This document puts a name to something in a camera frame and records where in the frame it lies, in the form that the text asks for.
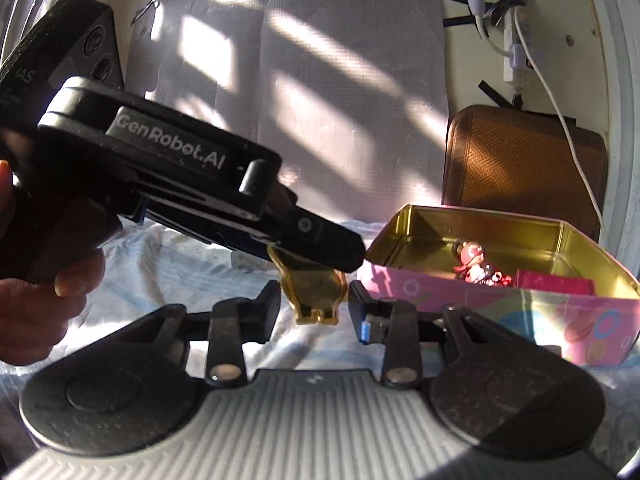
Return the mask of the person left hand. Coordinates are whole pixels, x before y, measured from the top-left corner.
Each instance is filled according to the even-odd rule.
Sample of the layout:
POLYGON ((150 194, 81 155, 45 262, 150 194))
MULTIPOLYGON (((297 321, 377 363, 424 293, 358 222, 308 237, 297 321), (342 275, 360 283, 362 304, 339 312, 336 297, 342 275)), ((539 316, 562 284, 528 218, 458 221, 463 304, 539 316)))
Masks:
POLYGON ((51 283, 1 282, 1 361, 27 366, 50 356, 85 309, 105 273, 102 249, 58 272, 51 283))

